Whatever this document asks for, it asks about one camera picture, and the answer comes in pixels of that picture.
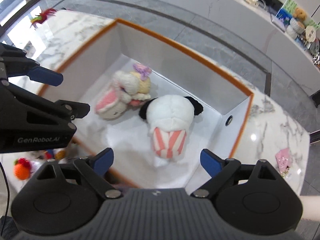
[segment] pink striped fabric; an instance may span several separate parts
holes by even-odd
[[[158,127],[153,132],[153,147],[156,154],[171,159],[181,154],[186,139],[186,131],[164,132]]]

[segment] orange knitted ball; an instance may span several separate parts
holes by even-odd
[[[30,169],[18,163],[13,167],[13,174],[21,180],[25,180],[30,176]]]

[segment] purple bow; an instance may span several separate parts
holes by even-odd
[[[142,81],[145,81],[152,72],[151,68],[144,66],[142,64],[133,64],[133,68],[136,72],[140,73],[141,75],[140,79]]]

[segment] pink bunny ear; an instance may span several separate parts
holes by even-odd
[[[113,86],[109,86],[106,93],[101,97],[101,99],[96,104],[96,113],[103,112],[111,107],[113,107],[119,101],[119,93],[117,89]]]

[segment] pink packet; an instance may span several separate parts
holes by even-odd
[[[291,167],[289,148],[282,149],[276,154],[276,160],[280,173],[288,171]]]

